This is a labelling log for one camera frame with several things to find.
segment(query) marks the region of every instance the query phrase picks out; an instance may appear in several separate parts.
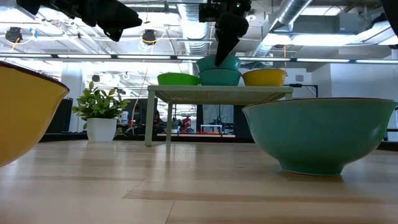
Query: ceiling duct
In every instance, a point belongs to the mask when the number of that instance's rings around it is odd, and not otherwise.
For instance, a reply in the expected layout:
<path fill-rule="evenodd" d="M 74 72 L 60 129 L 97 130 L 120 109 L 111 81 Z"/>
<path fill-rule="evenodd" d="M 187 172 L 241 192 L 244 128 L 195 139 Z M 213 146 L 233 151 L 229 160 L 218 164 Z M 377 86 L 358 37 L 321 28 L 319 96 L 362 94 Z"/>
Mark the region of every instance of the ceiling duct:
<path fill-rule="evenodd" d="M 208 25 L 199 22 L 199 7 L 197 4 L 179 4 L 181 15 L 182 35 L 186 39 L 202 40 L 207 36 Z M 205 55 L 209 44 L 203 42 L 184 42 L 185 49 L 190 55 Z"/>
<path fill-rule="evenodd" d="M 280 9 L 275 13 L 276 17 L 269 20 L 271 16 L 268 16 L 265 21 L 265 24 L 267 24 L 265 26 L 266 35 L 269 31 L 291 25 L 311 2 L 312 0 L 283 0 L 280 4 Z M 272 46 L 264 45 L 261 42 L 252 52 L 251 56 L 265 57 L 271 48 Z"/>

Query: green bowl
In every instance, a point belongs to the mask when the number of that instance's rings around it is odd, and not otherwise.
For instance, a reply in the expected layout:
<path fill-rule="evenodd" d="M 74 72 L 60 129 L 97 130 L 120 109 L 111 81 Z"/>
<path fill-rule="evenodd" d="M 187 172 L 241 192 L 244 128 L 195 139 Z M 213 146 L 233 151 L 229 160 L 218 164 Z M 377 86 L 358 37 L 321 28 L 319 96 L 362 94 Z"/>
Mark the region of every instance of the green bowl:
<path fill-rule="evenodd" d="M 242 74 L 229 69 L 212 69 L 199 73 L 201 85 L 237 86 Z"/>
<path fill-rule="evenodd" d="M 197 66 L 199 69 L 199 72 L 211 70 L 211 69 L 216 69 L 216 68 L 223 68 L 223 69 L 230 69 L 230 70 L 235 70 L 238 71 L 239 66 L 241 65 L 240 59 L 233 55 L 229 55 L 225 58 L 223 63 L 219 65 L 218 67 L 214 64 L 216 61 L 216 56 L 215 55 L 210 55 L 207 57 L 204 57 L 200 60 L 197 61 Z"/>
<path fill-rule="evenodd" d="M 338 175 L 375 150 L 397 102 L 318 98 L 259 103 L 243 108 L 258 146 L 284 170 Z"/>
<path fill-rule="evenodd" d="M 198 85 L 199 78 L 184 73 L 165 73 L 157 76 L 160 85 Z"/>

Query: bowl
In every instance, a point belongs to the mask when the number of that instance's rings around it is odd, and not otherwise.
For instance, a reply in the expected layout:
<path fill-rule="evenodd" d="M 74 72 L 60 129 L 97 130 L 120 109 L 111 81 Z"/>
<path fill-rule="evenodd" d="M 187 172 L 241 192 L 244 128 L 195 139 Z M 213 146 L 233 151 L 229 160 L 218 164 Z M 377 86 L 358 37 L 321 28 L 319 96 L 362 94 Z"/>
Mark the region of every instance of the bowl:
<path fill-rule="evenodd" d="M 239 71 L 230 69 L 212 69 L 199 73 L 201 85 L 208 86 L 237 86 L 241 78 Z"/>
<path fill-rule="evenodd" d="M 299 174 L 338 175 L 375 150 L 397 102 L 370 98 L 273 101 L 243 108 L 254 141 Z"/>
<path fill-rule="evenodd" d="M 198 85 L 199 78 L 184 73 L 165 73 L 157 76 L 160 85 Z"/>
<path fill-rule="evenodd" d="M 282 86 L 286 72 L 281 69 L 260 69 L 243 74 L 246 86 Z"/>
<path fill-rule="evenodd" d="M 0 62 L 0 167 L 27 153 L 44 135 L 69 89 L 62 83 Z"/>
<path fill-rule="evenodd" d="M 199 72 L 211 70 L 211 69 L 216 69 L 216 68 L 223 68 L 223 69 L 230 69 L 230 70 L 235 70 L 238 71 L 239 66 L 241 65 L 240 59 L 233 55 L 227 56 L 223 63 L 219 65 L 218 67 L 214 64 L 216 61 L 216 56 L 215 55 L 210 55 L 207 57 L 204 57 L 200 60 L 197 61 L 197 66 L 199 69 Z"/>

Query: wooden floor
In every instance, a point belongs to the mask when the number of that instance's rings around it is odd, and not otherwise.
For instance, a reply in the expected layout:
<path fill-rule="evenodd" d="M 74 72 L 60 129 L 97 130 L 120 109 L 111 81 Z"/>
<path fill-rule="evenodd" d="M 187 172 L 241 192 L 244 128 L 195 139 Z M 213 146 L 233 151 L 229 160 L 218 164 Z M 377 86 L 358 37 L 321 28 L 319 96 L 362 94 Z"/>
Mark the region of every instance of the wooden floor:
<path fill-rule="evenodd" d="M 0 169 L 0 223 L 398 223 L 398 152 L 313 177 L 254 144 L 40 143 Z"/>

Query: small table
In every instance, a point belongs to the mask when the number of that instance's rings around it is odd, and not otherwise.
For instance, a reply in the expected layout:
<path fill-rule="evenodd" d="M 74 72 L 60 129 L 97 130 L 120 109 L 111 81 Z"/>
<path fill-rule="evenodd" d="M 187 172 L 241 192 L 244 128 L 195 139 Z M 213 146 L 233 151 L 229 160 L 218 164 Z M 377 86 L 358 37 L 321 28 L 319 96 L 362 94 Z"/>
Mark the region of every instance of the small table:
<path fill-rule="evenodd" d="M 220 135 L 223 135 L 223 126 L 220 124 L 201 124 L 200 125 L 200 134 L 202 133 L 203 127 L 212 127 L 213 131 L 214 128 L 219 128 L 220 129 Z"/>
<path fill-rule="evenodd" d="M 169 104 L 167 110 L 166 143 L 171 142 L 173 104 L 196 105 L 250 105 L 293 98 L 292 87 L 262 86 L 148 86 L 148 105 L 145 130 L 145 145 L 152 143 L 155 96 Z"/>

